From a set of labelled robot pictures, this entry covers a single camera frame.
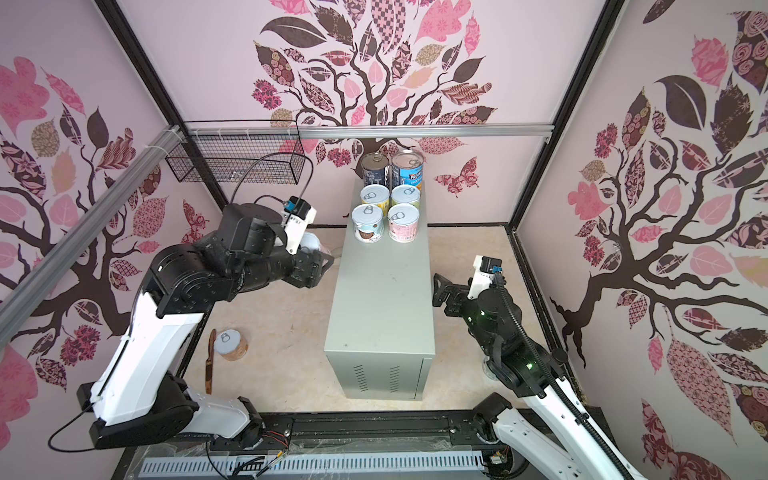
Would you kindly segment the teal short can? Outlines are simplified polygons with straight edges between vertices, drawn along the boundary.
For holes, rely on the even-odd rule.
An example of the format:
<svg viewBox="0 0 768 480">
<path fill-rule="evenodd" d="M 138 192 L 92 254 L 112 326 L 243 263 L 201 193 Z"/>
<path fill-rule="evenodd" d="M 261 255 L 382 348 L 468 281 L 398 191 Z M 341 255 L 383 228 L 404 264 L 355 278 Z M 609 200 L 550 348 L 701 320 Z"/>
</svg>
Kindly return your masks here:
<svg viewBox="0 0 768 480">
<path fill-rule="evenodd" d="M 497 381 L 496 375 L 486 365 L 483 365 L 483 373 L 489 380 Z"/>
<path fill-rule="evenodd" d="M 351 212 L 353 232 L 357 240 L 364 243 L 375 243 L 381 239 L 383 228 L 383 211 L 374 204 L 360 204 Z"/>
</svg>

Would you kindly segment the pink short can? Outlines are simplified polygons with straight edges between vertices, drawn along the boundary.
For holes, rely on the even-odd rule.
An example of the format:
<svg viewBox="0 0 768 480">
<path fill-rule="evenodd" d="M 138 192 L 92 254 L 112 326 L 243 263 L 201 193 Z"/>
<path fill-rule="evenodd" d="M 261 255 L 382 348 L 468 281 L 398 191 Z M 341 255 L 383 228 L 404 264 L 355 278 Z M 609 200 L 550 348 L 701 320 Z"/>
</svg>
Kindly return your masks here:
<svg viewBox="0 0 768 480">
<path fill-rule="evenodd" d="M 398 243 L 412 242 L 418 233 L 420 212 L 411 204 L 397 204 L 388 211 L 389 236 Z"/>
<path fill-rule="evenodd" d="M 319 251 L 330 255 L 331 251 L 321 242 L 321 240 L 311 232 L 305 232 L 300 240 L 299 248 L 307 251 Z"/>
</svg>

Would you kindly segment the small yellow can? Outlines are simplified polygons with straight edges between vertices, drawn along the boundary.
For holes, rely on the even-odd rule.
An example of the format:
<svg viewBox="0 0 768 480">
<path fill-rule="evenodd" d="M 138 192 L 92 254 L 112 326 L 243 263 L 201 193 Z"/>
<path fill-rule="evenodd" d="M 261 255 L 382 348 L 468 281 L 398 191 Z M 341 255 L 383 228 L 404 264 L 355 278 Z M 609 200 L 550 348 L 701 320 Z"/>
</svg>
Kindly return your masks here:
<svg viewBox="0 0 768 480">
<path fill-rule="evenodd" d="M 385 185 L 366 185 L 360 191 L 360 200 L 363 204 L 378 206 L 386 212 L 390 206 L 390 190 Z"/>
</svg>

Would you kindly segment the green short can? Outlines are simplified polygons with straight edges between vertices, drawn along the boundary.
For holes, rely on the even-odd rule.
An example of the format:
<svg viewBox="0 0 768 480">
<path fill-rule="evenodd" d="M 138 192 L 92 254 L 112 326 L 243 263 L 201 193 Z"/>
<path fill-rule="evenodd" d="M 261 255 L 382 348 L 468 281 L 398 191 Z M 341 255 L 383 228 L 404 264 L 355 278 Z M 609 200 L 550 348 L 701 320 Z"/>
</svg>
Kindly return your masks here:
<svg viewBox="0 0 768 480">
<path fill-rule="evenodd" d="M 409 204 L 416 208 L 420 207 L 421 191 L 414 185 L 398 185 L 394 187 L 390 194 L 392 205 Z"/>
</svg>

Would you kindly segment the dark navy tall can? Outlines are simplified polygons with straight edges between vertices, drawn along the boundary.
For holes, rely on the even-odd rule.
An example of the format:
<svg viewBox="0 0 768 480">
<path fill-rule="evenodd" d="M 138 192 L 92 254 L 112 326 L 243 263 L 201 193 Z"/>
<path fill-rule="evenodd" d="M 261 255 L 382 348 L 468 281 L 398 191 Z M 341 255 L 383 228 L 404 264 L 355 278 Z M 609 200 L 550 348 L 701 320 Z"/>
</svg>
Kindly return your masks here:
<svg viewBox="0 0 768 480">
<path fill-rule="evenodd" d="M 381 185 L 386 188 L 390 184 L 389 159 L 382 153 L 373 152 L 362 156 L 360 165 L 365 186 Z"/>
</svg>

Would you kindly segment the blue chicken noodle soup can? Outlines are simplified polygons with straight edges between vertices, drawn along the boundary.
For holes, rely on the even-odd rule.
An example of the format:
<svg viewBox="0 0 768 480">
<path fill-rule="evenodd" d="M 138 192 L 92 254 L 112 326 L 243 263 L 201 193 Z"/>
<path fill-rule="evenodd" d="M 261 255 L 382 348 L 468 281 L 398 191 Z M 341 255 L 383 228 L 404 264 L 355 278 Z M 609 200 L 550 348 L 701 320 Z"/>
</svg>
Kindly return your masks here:
<svg viewBox="0 0 768 480">
<path fill-rule="evenodd" d="M 421 189 L 424 161 L 423 154 L 417 150 L 403 150 L 396 154 L 391 160 L 391 187 L 408 185 Z"/>
</svg>

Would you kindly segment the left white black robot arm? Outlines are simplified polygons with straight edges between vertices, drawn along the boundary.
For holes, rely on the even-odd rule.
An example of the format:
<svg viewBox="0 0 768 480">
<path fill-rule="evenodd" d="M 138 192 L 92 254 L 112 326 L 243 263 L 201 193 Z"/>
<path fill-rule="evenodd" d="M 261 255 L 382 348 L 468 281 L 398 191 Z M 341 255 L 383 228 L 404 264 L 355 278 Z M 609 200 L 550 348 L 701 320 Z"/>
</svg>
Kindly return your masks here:
<svg viewBox="0 0 768 480">
<path fill-rule="evenodd" d="M 265 426 L 249 399 L 197 392 L 169 368 L 216 303 L 274 281 L 318 285 L 333 258 L 302 242 L 315 216 L 298 197 L 282 212 L 229 204 L 216 231 L 154 257 L 109 366 L 77 391 L 82 410 L 95 416 L 89 429 L 95 449 L 158 444 L 179 434 L 218 436 L 243 449 L 259 443 Z"/>
</svg>

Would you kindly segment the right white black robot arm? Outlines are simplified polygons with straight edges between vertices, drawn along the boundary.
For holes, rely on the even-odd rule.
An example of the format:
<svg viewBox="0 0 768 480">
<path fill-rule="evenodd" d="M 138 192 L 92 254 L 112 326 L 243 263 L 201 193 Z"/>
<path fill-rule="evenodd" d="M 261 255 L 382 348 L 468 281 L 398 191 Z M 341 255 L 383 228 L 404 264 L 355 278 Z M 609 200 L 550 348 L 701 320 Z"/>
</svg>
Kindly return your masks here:
<svg viewBox="0 0 768 480">
<path fill-rule="evenodd" d="M 527 334 L 498 268 L 467 285 L 434 275 L 432 303 L 464 320 L 487 369 L 549 429 L 493 394 L 474 409 L 481 441 L 509 447 L 548 479 L 642 478 L 580 402 L 560 361 Z"/>
</svg>

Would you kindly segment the grey metal cabinet counter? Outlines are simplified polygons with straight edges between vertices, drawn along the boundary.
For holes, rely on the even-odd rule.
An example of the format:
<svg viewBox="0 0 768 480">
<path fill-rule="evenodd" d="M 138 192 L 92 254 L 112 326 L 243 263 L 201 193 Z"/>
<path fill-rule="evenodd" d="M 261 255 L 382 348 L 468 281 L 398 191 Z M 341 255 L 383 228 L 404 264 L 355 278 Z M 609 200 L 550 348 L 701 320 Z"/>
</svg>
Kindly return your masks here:
<svg viewBox="0 0 768 480">
<path fill-rule="evenodd" d="M 416 401 L 436 355 L 427 218 L 413 241 L 374 243 L 347 223 L 324 345 L 348 398 Z"/>
</svg>

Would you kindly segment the brown short can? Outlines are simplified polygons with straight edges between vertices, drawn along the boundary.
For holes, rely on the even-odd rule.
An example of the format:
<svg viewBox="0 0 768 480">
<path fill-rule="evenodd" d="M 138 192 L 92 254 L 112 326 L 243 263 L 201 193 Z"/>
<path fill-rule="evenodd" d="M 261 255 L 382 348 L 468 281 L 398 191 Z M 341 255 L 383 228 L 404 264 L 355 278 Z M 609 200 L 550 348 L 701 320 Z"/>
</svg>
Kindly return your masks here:
<svg viewBox="0 0 768 480">
<path fill-rule="evenodd" d="M 248 343 L 237 329 L 227 329 L 217 333 L 214 351 L 227 361 L 242 359 L 248 351 Z"/>
</svg>

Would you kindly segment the brown wooden knife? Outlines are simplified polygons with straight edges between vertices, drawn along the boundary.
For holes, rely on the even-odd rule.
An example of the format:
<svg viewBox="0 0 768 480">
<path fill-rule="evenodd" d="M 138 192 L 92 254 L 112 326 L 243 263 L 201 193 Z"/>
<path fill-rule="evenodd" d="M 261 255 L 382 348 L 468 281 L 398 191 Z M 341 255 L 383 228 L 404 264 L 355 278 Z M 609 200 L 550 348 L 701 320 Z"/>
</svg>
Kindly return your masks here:
<svg viewBox="0 0 768 480">
<path fill-rule="evenodd" d="M 209 334 L 207 344 L 207 358 L 205 361 L 205 393 L 207 395 L 212 394 L 213 390 L 213 370 L 214 370 L 214 358 L 215 358 L 215 342 L 217 339 L 217 330 L 212 329 Z"/>
</svg>

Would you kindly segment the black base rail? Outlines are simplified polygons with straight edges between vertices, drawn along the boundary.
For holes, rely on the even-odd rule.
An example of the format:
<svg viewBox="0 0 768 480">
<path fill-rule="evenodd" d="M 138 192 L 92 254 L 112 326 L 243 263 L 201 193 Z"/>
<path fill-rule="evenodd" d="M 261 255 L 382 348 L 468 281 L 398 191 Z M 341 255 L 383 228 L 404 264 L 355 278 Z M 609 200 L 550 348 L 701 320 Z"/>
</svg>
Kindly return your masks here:
<svg viewBox="0 0 768 480">
<path fill-rule="evenodd" d="M 149 457 L 267 455 L 278 451 L 287 455 L 474 451 L 482 454 L 485 474 L 499 478 L 522 474 L 529 463 L 519 454 L 477 437 L 474 409 L 264 413 L 259 445 L 245 448 L 236 440 L 181 435 L 161 444 L 127 448 L 113 476 L 139 479 L 138 469 Z"/>
</svg>

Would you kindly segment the aluminium rail back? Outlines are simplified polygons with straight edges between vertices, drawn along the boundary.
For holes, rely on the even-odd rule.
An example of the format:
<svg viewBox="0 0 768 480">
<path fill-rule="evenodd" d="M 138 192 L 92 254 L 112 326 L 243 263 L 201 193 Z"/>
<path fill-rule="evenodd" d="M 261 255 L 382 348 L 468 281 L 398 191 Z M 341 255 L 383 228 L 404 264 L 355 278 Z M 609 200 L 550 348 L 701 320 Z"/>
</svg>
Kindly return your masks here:
<svg viewBox="0 0 768 480">
<path fill-rule="evenodd" d="M 476 125 L 387 125 L 387 126 L 224 126 L 187 127 L 191 136 L 288 135 L 302 139 L 345 138 L 437 138 L 437 137 L 543 137 L 550 138 L 554 126 L 546 123 Z"/>
</svg>

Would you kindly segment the aluminium rail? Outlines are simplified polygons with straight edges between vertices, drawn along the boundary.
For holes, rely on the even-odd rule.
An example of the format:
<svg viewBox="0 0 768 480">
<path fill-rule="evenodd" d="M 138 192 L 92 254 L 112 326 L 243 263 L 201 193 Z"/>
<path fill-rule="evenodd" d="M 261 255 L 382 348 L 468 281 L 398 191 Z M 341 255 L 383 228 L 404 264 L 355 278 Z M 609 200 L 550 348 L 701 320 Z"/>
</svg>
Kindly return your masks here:
<svg viewBox="0 0 768 480">
<path fill-rule="evenodd" d="M 63 275 L 105 228 L 133 191 L 182 140 L 177 126 L 167 126 L 80 218 L 78 223 L 32 269 L 1 305 L 1 345 L 6 346 Z"/>
<path fill-rule="evenodd" d="M 543 137 L 550 138 L 554 126 L 546 123 L 476 125 L 387 125 L 387 126 L 224 126 L 187 127 L 191 136 L 288 135 L 302 139 L 345 138 L 437 138 L 437 137 Z"/>
</svg>

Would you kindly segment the aluminium rail left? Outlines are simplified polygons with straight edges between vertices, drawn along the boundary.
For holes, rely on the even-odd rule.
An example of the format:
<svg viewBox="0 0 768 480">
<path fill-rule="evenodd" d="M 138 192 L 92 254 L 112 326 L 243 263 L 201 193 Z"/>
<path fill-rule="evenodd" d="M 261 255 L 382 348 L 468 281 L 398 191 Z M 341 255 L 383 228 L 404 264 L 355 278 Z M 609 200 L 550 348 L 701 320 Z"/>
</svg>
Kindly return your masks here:
<svg viewBox="0 0 768 480">
<path fill-rule="evenodd" d="M 63 275 L 105 228 L 133 191 L 182 140 L 177 126 L 167 126 L 80 218 L 78 223 L 32 269 L 1 305 L 1 345 L 6 346 Z"/>
</svg>

